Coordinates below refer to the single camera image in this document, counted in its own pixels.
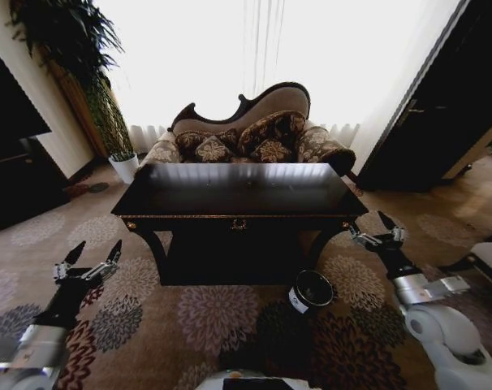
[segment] dark wooden table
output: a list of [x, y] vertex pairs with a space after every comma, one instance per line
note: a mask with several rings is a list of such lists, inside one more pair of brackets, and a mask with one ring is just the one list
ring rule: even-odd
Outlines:
[[[328, 164], [156, 164], [112, 210], [150, 246], [163, 285], [288, 284], [367, 212]], [[154, 233], [172, 231], [168, 256]], [[320, 231], [304, 253], [297, 234]]]

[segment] door frame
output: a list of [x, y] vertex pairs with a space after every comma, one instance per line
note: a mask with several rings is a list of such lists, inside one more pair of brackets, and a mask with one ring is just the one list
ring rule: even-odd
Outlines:
[[441, 49], [444, 47], [446, 40], [451, 35], [452, 30], [457, 25], [457, 22], [459, 22], [460, 17], [466, 11], [466, 7], [468, 6], [468, 4], [471, 1], [472, 0], [460, 0], [459, 3], [457, 4], [457, 6], [455, 7], [455, 10], [454, 10], [453, 14], [450, 16], [450, 19], [448, 20], [447, 25], [441, 31], [441, 35], [439, 36], [439, 38], [434, 43], [432, 50], [426, 56], [426, 59], [423, 62], [423, 65], [421, 65], [419, 72], [414, 77], [412, 83], [410, 84], [410, 86], [407, 89], [407, 92], [404, 94], [404, 96], [401, 99], [401, 102], [399, 103], [399, 105], [397, 106], [394, 114], [391, 116], [391, 120], [389, 120], [389, 123], [385, 127], [385, 130], [383, 130], [383, 133], [380, 136], [378, 142], [374, 146], [373, 150], [370, 152], [370, 155], [367, 158], [367, 161], [365, 161], [364, 166], [361, 168], [360, 173], [357, 175], [358, 185], [364, 184], [364, 178], [367, 175], [368, 170], [370, 169], [370, 166], [371, 166], [374, 158], [378, 154], [378, 151], [382, 148], [383, 143], [386, 141], [387, 137], [391, 133], [391, 130], [396, 125], [396, 122], [399, 120], [399, 117], [401, 116], [401, 114], [403, 114], [403, 112], [408, 107], [408, 105], [411, 104], [413, 94], [416, 92], [419, 84], [425, 78], [426, 73], [430, 69], [430, 66], [434, 63], [435, 59], [438, 57], [438, 54], [441, 51]]

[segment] table leg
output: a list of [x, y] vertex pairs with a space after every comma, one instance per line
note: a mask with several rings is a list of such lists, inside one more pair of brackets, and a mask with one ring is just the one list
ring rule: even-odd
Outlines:
[[346, 230], [346, 228], [343, 226], [343, 221], [338, 221], [337, 223], [331, 224], [327, 229], [322, 230], [318, 236], [315, 237], [307, 256], [306, 266], [308, 269], [314, 270], [317, 267], [318, 259], [326, 244], [331, 238], [344, 230]]
[[143, 238], [145, 242], [149, 244], [150, 250], [152, 250], [152, 254], [154, 256], [154, 260], [156, 261], [156, 268], [158, 269], [160, 283], [164, 284], [166, 282], [166, 255], [165, 250], [163, 249], [162, 242], [159, 240], [158, 236], [156, 236], [156, 233], [154, 232], [139, 229], [132, 230], [132, 232]]

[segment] dark door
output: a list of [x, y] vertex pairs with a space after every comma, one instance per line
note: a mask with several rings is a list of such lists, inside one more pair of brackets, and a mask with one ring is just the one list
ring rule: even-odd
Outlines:
[[66, 178], [32, 137], [45, 132], [47, 124], [0, 59], [0, 230], [69, 202]]
[[492, 126], [492, 0], [472, 0], [359, 174], [366, 189], [423, 191]]

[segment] white flower pot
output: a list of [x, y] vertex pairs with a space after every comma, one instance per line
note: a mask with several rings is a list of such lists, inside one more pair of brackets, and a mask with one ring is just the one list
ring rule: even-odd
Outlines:
[[119, 177], [122, 178], [125, 184], [130, 184], [134, 180], [134, 173], [140, 165], [138, 162], [138, 156], [136, 153], [132, 155], [126, 161], [115, 161], [112, 156], [109, 156], [110, 165], [118, 172]]

